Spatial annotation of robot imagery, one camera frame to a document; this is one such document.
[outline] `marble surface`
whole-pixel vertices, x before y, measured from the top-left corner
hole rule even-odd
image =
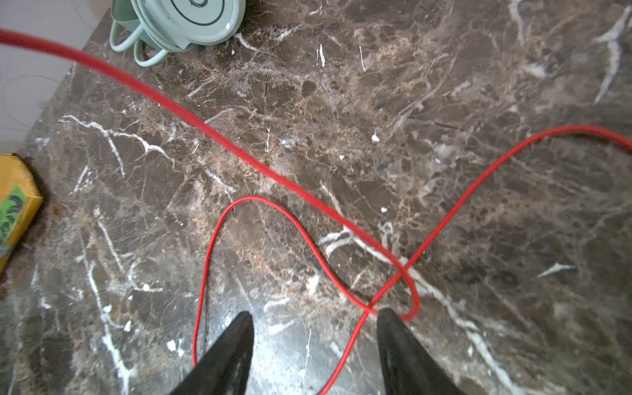
[[[85,47],[409,257],[514,144],[590,123],[632,136],[626,1],[249,1],[225,44],[139,68],[109,20]],[[394,271],[159,106],[74,66],[20,151],[46,204],[0,282],[0,391],[167,394],[191,369],[205,250],[256,194],[287,207],[363,300]],[[414,266],[412,331],[469,395],[626,394],[632,161],[546,139],[496,172]],[[313,394],[360,310],[257,203],[213,256],[200,347],[241,310],[250,394]],[[404,312],[398,284],[380,303]],[[369,319],[331,394],[383,394]]]

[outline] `cup handle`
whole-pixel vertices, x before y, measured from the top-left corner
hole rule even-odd
[[[143,34],[143,26],[139,25],[122,43],[115,44],[114,41],[119,35],[119,26],[121,25],[117,21],[112,21],[112,28],[110,29],[110,47],[112,47],[112,50],[116,52],[123,52],[127,48],[131,47],[132,44],[138,40],[140,35]]]
[[[166,49],[161,49],[161,51],[154,55],[152,58],[143,61],[140,60],[140,40],[134,43],[134,60],[141,67],[149,67],[155,65],[156,63],[161,61],[168,53],[169,51],[167,51]]]

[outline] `gray floor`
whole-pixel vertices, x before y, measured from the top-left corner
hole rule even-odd
[[[526,137],[578,123],[632,135],[629,11],[588,0],[254,1],[240,38],[155,68],[110,51],[107,20],[85,50],[410,257]],[[82,67],[21,155],[47,203],[0,288],[0,386],[13,394],[167,394],[191,369],[210,233],[244,195],[296,215],[359,298],[394,273],[218,144]],[[631,170],[612,144],[546,139],[486,181],[414,266],[422,311],[410,328],[468,394],[629,393]],[[297,230],[255,203],[222,230],[208,300],[201,348],[253,313],[251,394],[316,393],[360,317]],[[381,306],[410,304],[398,284]],[[369,319],[331,394],[383,393]]]

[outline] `red cable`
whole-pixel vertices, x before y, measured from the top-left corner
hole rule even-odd
[[[213,236],[211,238],[211,242],[210,242],[210,245],[209,245],[209,251],[207,253],[207,258],[206,258],[205,266],[204,266],[204,276],[202,278],[202,289],[200,290],[200,301],[199,301],[199,304],[198,304],[198,313],[197,313],[196,322],[195,322],[195,332],[193,333],[193,363],[194,364],[197,363],[197,351],[196,351],[197,336],[198,336],[198,330],[199,330],[199,327],[200,327],[200,318],[201,318],[201,313],[202,313],[202,305],[203,305],[203,302],[204,302],[204,293],[205,293],[206,282],[207,282],[207,277],[208,277],[208,273],[209,273],[210,256],[212,254],[212,249],[213,249],[213,246],[214,246],[215,241],[217,239],[217,235],[219,233],[219,229],[221,227],[222,222],[224,221],[224,219],[226,218],[226,216],[228,215],[230,210],[232,210],[233,207],[235,207],[236,205],[238,205],[238,204],[240,204],[240,203],[242,203],[244,201],[247,201],[247,200],[258,200],[260,202],[264,202],[266,204],[269,204],[269,205],[273,206],[273,208],[281,211],[299,229],[299,231],[303,235],[304,239],[307,241],[307,243],[310,245],[310,248],[312,249],[312,251],[316,255],[316,258],[320,262],[322,268],[325,270],[325,273],[327,273],[327,275],[332,279],[332,281],[334,281],[336,286],[343,293],[345,293],[345,295],[349,299],[351,299],[351,301],[353,303],[355,303],[356,305],[358,305],[360,308],[362,308],[364,310],[364,314],[362,315],[362,317],[358,321],[358,324],[356,325],[356,327],[355,327],[355,329],[354,329],[354,331],[353,331],[353,333],[351,335],[351,339],[349,340],[349,343],[347,344],[347,347],[344,350],[344,353],[343,353],[342,358],[340,359],[340,362],[338,363],[334,373],[331,375],[331,378],[327,381],[327,384],[319,392],[320,395],[326,394],[329,391],[329,389],[333,386],[333,384],[335,383],[338,375],[340,374],[340,371],[342,370],[342,368],[343,368],[343,366],[344,366],[344,364],[346,362],[347,357],[349,356],[349,353],[351,352],[351,349],[353,348],[353,345],[355,344],[355,341],[358,338],[358,335],[360,334],[360,329],[362,328],[362,325],[364,325],[364,322],[366,321],[366,319],[367,319],[369,314],[371,314],[371,313],[375,314],[375,310],[373,309],[373,306],[375,306],[375,304],[393,286],[393,284],[395,284],[397,282],[397,280],[399,280],[402,277],[404,277],[404,280],[406,281],[407,285],[409,286],[409,288],[411,290],[411,296],[413,298],[413,306],[411,308],[411,311],[408,314],[405,314],[405,315],[401,316],[401,318],[403,320],[411,320],[414,316],[416,316],[417,312],[419,311],[420,300],[419,300],[419,295],[418,295],[416,287],[415,287],[415,283],[413,282],[412,278],[408,275],[408,268],[410,268],[417,261],[417,259],[419,259],[419,257],[423,254],[423,252],[426,250],[426,248],[428,248],[428,246],[435,240],[435,238],[439,235],[439,233],[443,230],[443,228],[448,224],[448,222],[452,219],[452,217],[454,217],[456,212],[463,206],[463,204],[470,197],[470,195],[501,164],[505,163],[510,157],[512,157],[513,155],[518,153],[520,150],[522,150],[526,146],[528,146],[530,144],[533,144],[534,142],[536,142],[538,140],[541,140],[541,139],[543,139],[545,137],[558,135],[558,134],[561,134],[561,133],[589,133],[589,134],[594,134],[594,135],[598,135],[600,137],[604,137],[604,138],[606,138],[608,140],[612,140],[614,142],[617,142],[617,143],[621,144],[623,147],[625,147],[628,151],[632,150],[632,142],[630,140],[628,140],[627,138],[625,138],[625,137],[623,137],[623,136],[621,136],[621,135],[619,135],[617,133],[609,131],[608,129],[600,128],[598,126],[585,126],[585,125],[563,126],[561,128],[548,130],[548,131],[539,133],[539,134],[537,134],[535,136],[532,136],[532,137],[528,138],[524,142],[521,142],[517,146],[513,147],[509,152],[507,152],[506,154],[501,156],[498,160],[496,160],[491,166],[489,166],[483,172],[483,174],[481,174],[470,185],[470,187],[465,191],[463,196],[461,196],[461,198],[456,202],[454,207],[441,220],[439,225],[431,232],[430,236],[428,236],[428,238],[426,238],[426,240],[422,243],[422,245],[419,247],[419,249],[415,252],[415,254],[413,254],[413,256],[410,258],[410,260],[403,267],[399,263],[397,258],[390,251],[386,250],[380,243],[378,243],[377,241],[375,241],[375,239],[373,239],[367,233],[362,231],[358,226],[354,225],[350,220],[348,220],[347,218],[339,215],[335,210],[333,210],[332,208],[327,206],[325,203],[323,203],[320,200],[318,200],[315,196],[309,194],[309,192],[303,190],[300,186],[294,184],[292,181],[288,180],[287,178],[281,176],[280,174],[275,173],[274,171],[270,170],[268,167],[264,166],[262,163],[257,161],[254,157],[252,157],[251,155],[246,153],[241,148],[237,147],[233,142],[231,142],[227,138],[225,138],[222,135],[220,135],[217,131],[215,131],[215,129],[207,126],[201,119],[197,118],[190,111],[187,111],[186,109],[184,109],[181,106],[177,105],[177,103],[175,103],[174,101],[168,99],[167,97],[164,97],[163,95],[161,95],[160,93],[158,93],[154,89],[150,88],[148,85],[138,81],[136,78],[130,76],[129,74],[126,74],[125,72],[115,68],[114,66],[111,66],[110,64],[107,64],[107,63],[101,61],[100,59],[93,58],[92,56],[89,56],[89,55],[87,55],[87,54],[85,54],[85,53],[83,53],[81,51],[77,51],[74,48],[70,48],[70,47],[67,47],[67,46],[65,46],[63,44],[58,44],[58,43],[53,42],[53,41],[40,39],[38,37],[32,37],[32,36],[25,35],[25,34],[22,34],[22,33],[12,32],[10,30],[0,29],[0,43],[4,43],[4,44],[11,45],[11,46],[16,46],[16,47],[23,47],[23,48],[27,48],[27,49],[33,49],[33,50],[36,50],[36,51],[40,51],[40,52],[44,52],[44,53],[49,53],[49,54],[61,56],[62,58],[75,60],[75,61],[77,61],[79,63],[84,64],[85,66],[88,66],[89,68],[95,69],[95,70],[100,71],[101,73],[103,73],[103,74],[105,74],[107,76],[110,76],[111,78],[117,80],[118,82],[122,83],[123,85],[126,85],[126,86],[130,87],[131,89],[136,90],[137,92],[141,93],[142,95],[148,97],[149,99],[152,99],[156,103],[159,103],[163,107],[169,109],[173,113],[175,113],[178,116],[180,116],[182,119],[184,119],[190,125],[197,127],[199,130],[204,132],[207,136],[209,136],[210,138],[212,138],[216,142],[218,142],[221,145],[223,145],[224,147],[226,147],[226,149],[228,149],[234,155],[237,155],[240,159],[242,159],[245,162],[249,163],[251,166],[253,166],[255,169],[259,170],[264,175],[272,178],[274,181],[277,181],[279,184],[281,184],[281,185],[285,186],[286,188],[290,189],[291,191],[295,192],[297,195],[299,195],[300,197],[305,199],[305,201],[307,201],[310,205],[312,205],[316,209],[319,209],[321,212],[327,214],[329,217],[333,218],[334,220],[336,220],[340,224],[342,224],[342,225],[346,226],[347,228],[349,228],[352,232],[354,232],[362,240],[366,241],[370,246],[372,246],[373,248],[378,250],[380,253],[384,254],[393,263],[393,265],[395,265],[398,268],[398,273],[395,276],[393,276],[384,285],[384,287],[382,287],[382,289],[380,289],[380,291],[371,300],[371,303],[369,303],[369,305],[367,306],[367,305],[364,305],[362,302],[358,301],[353,295],[351,295],[351,293],[338,281],[338,279],[335,277],[334,273],[331,271],[329,266],[325,263],[324,259],[322,258],[322,256],[318,252],[316,246],[313,244],[313,242],[309,238],[309,235],[307,235],[307,232],[305,231],[305,229],[303,229],[301,224],[289,212],[284,210],[282,207],[280,207],[277,204],[271,202],[270,200],[267,200],[267,199],[264,199],[264,198],[261,198],[261,197],[244,197],[244,198],[241,198],[241,199],[235,201],[233,204],[231,204],[224,211],[222,216],[220,217],[219,222],[217,223],[217,226],[216,226],[215,231],[213,232]]]

